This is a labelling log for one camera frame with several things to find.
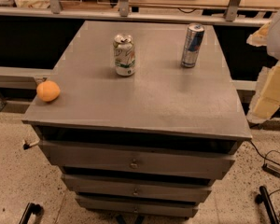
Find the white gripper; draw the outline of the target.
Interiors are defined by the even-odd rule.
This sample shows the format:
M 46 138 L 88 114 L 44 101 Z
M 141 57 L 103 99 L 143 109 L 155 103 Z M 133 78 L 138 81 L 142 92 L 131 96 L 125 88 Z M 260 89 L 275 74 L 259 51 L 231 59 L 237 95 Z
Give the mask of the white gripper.
M 271 23 L 262 25 L 246 40 L 248 45 L 267 45 L 267 53 L 280 60 L 280 10 Z M 270 119 L 280 108 L 280 61 L 272 68 L 263 67 L 259 72 L 256 92 L 252 97 L 246 115 L 250 123 L 261 124 Z

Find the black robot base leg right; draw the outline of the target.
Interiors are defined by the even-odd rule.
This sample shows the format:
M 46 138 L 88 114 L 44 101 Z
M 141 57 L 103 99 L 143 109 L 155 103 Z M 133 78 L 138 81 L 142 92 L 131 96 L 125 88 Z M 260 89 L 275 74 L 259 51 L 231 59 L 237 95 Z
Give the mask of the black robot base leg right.
M 259 194 L 255 198 L 255 203 L 257 204 L 264 203 L 271 224 L 279 224 L 269 192 L 265 186 L 259 187 Z

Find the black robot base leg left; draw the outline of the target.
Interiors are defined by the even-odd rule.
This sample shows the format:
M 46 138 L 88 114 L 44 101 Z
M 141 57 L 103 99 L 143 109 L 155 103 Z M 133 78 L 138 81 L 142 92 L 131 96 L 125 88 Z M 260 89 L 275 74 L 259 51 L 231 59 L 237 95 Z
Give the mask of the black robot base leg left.
M 39 216 L 43 211 L 43 207 L 37 203 L 28 203 L 21 216 L 19 224 L 28 224 L 31 215 Z

